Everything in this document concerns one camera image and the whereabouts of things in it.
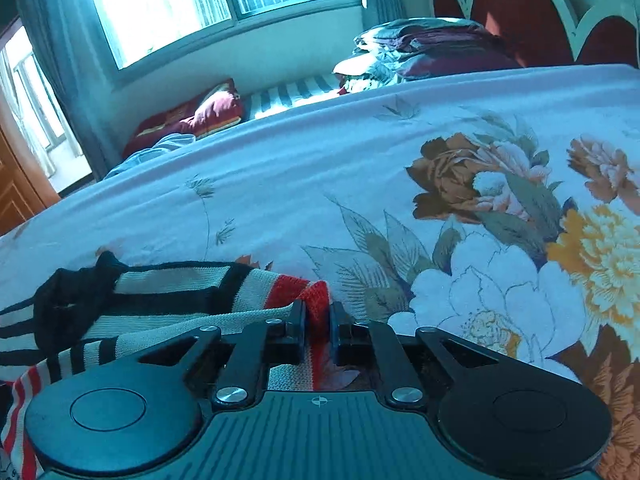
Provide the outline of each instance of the striped mattress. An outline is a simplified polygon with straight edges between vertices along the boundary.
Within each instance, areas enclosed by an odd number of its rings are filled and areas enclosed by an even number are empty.
[[[243,121],[260,119],[290,108],[338,97],[339,84],[334,74],[317,75],[294,83],[280,84],[242,99]]]

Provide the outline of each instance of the crosshair marking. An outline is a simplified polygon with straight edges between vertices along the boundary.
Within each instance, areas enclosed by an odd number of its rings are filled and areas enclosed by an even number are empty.
[[[319,408],[320,406],[324,406],[326,403],[331,401],[326,397],[317,396],[311,399],[311,402]]]

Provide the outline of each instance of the yellow flower print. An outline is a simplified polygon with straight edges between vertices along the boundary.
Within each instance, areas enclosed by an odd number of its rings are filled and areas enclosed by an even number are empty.
[[[570,210],[562,228],[558,242],[547,246],[548,259],[583,289],[585,350],[593,351],[600,326],[608,324],[628,343],[631,359],[640,358],[640,226],[599,205]]]

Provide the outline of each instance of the metal screw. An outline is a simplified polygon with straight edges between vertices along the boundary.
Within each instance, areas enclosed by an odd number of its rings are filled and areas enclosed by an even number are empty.
[[[418,388],[404,386],[402,388],[396,388],[395,390],[393,390],[391,396],[397,402],[412,404],[414,402],[418,402],[422,398],[422,392]]]
[[[226,402],[227,404],[233,404],[235,402],[242,402],[247,398],[246,390],[238,386],[229,386],[227,388],[220,388],[216,392],[216,398],[220,402]]]

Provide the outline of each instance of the wooden door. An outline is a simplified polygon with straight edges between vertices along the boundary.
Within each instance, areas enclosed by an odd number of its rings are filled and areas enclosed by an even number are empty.
[[[0,236],[59,200],[0,91]]]

